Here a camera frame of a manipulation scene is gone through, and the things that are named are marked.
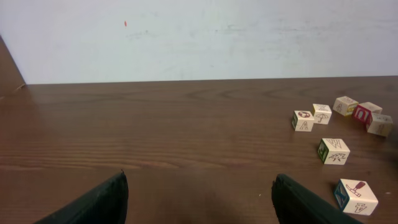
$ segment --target tabletop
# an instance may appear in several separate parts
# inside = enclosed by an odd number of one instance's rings
[[[272,181],[285,173],[337,207],[339,179],[379,200],[364,223],[397,223],[397,127],[388,138],[333,113],[295,132],[294,110],[337,97],[398,113],[398,77],[28,85],[0,101],[0,223],[32,223],[124,170],[126,223],[278,223]],[[341,138],[345,165],[323,165]]]

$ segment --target block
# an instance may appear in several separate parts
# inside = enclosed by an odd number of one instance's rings
[[[353,114],[353,111],[357,105],[357,101],[348,96],[342,96],[336,99],[335,104],[333,105],[333,110],[339,114],[348,116]]]
[[[314,124],[328,124],[331,117],[331,109],[328,105],[313,104]]]
[[[318,155],[324,164],[344,165],[349,149],[342,139],[321,139]]]
[[[311,131],[313,116],[309,111],[294,111],[292,125],[295,131]]]
[[[353,118],[365,123],[371,113],[381,114],[382,110],[383,108],[371,102],[360,103],[353,112]]]
[[[379,203],[366,181],[340,179],[334,195],[346,213],[370,215]]]
[[[392,118],[388,115],[371,113],[366,120],[366,130],[368,133],[378,134],[387,137],[393,127]]]

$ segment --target wooden block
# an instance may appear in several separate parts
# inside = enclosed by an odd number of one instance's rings
[[[336,99],[335,104],[333,105],[333,110],[335,110],[339,114],[348,116],[353,114],[353,111],[357,105],[357,101],[351,99],[348,96],[342,96]]]
[[[378,134],[387,137],[393,127],[392,118],[388,115],[371,113],[366,120],[366,130],[368,133]]]
[[[342,139],[321,139],[318,155],[324,164],[344,165],[349,149]]]
[[[331,117],[331,109],[328,105],[313,104],[314,124],[328,124]]]
[[[370,215],[379,203],[366,181],[340,179],[334,195],[346,213]]]
[[[309,111],[294,111],[292,125],[295,131],[311,131],[313,116]]]
[[[353,118],[365,123],[371,113],[381,114],[382,110],[383,108],[371,102],[360,103],[353,112]]]

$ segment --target umbrella picture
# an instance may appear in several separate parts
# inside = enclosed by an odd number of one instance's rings
[[[321,121],[322,121],[323,118],[329,118],[329,116],[326,115],[326,114],[318,114],[318,115],[316,115],[316,117],[317,117],[317,118],[320,118],[320,120],[318,121],[318,123],[321,123]]]

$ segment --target white wall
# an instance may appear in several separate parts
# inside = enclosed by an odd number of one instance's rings
[[[398,75],[398,0],[0,0],[0,34],[27,83]]]

